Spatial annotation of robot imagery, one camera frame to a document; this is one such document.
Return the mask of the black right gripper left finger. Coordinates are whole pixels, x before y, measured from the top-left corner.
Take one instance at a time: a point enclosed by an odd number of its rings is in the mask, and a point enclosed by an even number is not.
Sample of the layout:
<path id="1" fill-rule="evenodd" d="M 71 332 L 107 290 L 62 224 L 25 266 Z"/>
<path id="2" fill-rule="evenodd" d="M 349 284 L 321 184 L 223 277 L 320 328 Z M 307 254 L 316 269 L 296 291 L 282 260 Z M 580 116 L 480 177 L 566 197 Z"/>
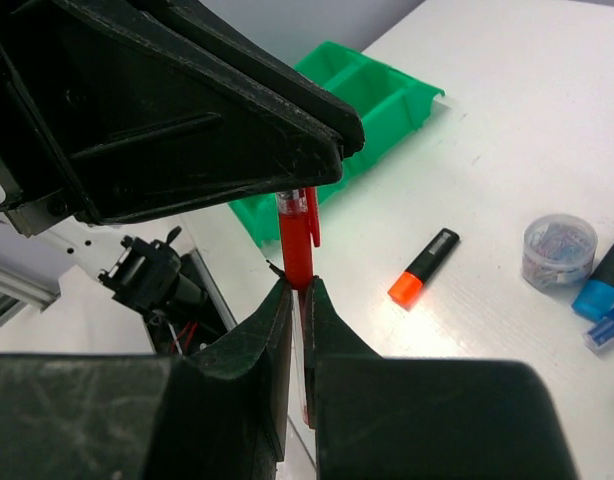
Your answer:
<path id="1" fill-rule="evenodd" d="M 0 479 L 272 479 L 292 293 L 189 356 L 0 354 Z"/>

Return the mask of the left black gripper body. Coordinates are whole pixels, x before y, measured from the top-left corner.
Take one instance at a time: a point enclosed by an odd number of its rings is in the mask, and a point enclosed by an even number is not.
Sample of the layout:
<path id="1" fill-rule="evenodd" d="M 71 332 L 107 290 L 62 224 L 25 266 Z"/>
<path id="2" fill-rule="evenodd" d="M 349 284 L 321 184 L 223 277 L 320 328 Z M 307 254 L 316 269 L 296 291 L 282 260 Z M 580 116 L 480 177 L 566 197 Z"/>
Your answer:
<path id="1" fill-rule="evenodd" d="M 26 237 L 83 208 L 66 171 L 95 124 L 62 37 L 76 23 L 58 1 L 0 1 L 0 213 Z"/>

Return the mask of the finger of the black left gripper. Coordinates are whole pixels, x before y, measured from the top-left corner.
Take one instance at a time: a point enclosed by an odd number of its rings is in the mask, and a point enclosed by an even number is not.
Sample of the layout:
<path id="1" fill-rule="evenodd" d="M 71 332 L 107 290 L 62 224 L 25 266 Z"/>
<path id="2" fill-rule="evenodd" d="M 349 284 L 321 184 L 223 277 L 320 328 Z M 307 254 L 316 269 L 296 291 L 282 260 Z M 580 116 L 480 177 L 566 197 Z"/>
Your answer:
<path id="1" fill-rule="evenodd" d="M 88 223 L 138 223 L 342 174 L 341 133 L 218 63 L 62 29 L 20 49 L 16 80 L 44 178 Z"/>
<path id="2" fill-rule="evenodd" d="M 362 121 L 352 106 L 257 46 L 201 2 L 142 0 L 132 5 L 340 134 L 345 156 L 364 147 Z"/>

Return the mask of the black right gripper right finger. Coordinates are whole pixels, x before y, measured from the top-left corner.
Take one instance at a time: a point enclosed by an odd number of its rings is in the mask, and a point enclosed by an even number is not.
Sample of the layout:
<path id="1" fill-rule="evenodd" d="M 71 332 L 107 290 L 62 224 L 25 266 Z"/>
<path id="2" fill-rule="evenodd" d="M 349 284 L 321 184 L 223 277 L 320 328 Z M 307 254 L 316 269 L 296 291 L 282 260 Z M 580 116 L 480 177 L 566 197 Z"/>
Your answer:
<path id="1" fill-rule="evenodd" d="M 306 294 L 305 382 L 321 479 L 574 479 L 552 398 L 527 364 L 386 358 Z"/>

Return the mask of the red gel pen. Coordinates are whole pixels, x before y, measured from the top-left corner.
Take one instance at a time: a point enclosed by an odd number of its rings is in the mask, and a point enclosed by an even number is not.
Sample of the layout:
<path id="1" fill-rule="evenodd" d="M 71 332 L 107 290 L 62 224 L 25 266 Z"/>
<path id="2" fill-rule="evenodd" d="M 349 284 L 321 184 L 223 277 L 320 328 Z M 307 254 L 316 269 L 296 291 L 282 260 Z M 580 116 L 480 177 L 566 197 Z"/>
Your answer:
<path id="1" fill-rule="evenodd" d="M 311 234 L 306 214 L 280 214 L 279 225 L 284 273 L 292 288 L 293 343 L 301 415 L 311 428 L 304 353 L 307 289 L 313 277 Z"/>

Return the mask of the red transparent pen cap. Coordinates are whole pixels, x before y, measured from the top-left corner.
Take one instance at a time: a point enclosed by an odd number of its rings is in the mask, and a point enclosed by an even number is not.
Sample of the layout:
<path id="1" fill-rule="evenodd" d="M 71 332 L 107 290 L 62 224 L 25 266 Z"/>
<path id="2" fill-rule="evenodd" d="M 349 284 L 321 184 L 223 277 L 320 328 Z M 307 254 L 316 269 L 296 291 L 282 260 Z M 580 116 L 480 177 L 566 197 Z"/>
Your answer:
<path id="1" fill-rule="evenodd" d="M 278 192 L 276 205 L 279 218 L 298 217 L 307 226 L 309 237 L 315 248 L 321 245 L 321 230 L 315 187 Z"/>

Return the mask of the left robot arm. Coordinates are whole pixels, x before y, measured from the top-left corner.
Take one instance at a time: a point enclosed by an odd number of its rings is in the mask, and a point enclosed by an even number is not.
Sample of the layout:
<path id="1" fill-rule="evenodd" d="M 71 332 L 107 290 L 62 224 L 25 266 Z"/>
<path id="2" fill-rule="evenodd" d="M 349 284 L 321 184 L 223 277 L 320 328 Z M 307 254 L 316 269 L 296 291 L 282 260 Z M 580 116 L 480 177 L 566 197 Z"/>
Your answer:
<path id="1" fill-rule="evenodd" d="M 331 184 L 357 111 L 198 1 L 0 1 L 0 267 L 38 288 L 104 232 Z"/>

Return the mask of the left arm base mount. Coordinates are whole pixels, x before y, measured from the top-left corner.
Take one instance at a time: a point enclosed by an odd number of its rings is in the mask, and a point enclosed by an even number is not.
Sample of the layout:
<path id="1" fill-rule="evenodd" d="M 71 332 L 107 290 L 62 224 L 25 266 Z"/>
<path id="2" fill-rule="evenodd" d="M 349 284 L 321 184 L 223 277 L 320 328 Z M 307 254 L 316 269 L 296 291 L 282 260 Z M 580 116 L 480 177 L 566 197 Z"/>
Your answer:
<path id="1" fill-rule="evenodd" d="M 151 242 L 123 237 L 123 254 L 98 275 L 116 302 L 142 317 L 153 350 L 163 355 L 195 354 L 235 326 L 199 251 L 173 248 L 181 232 L 177 226 Z"/>

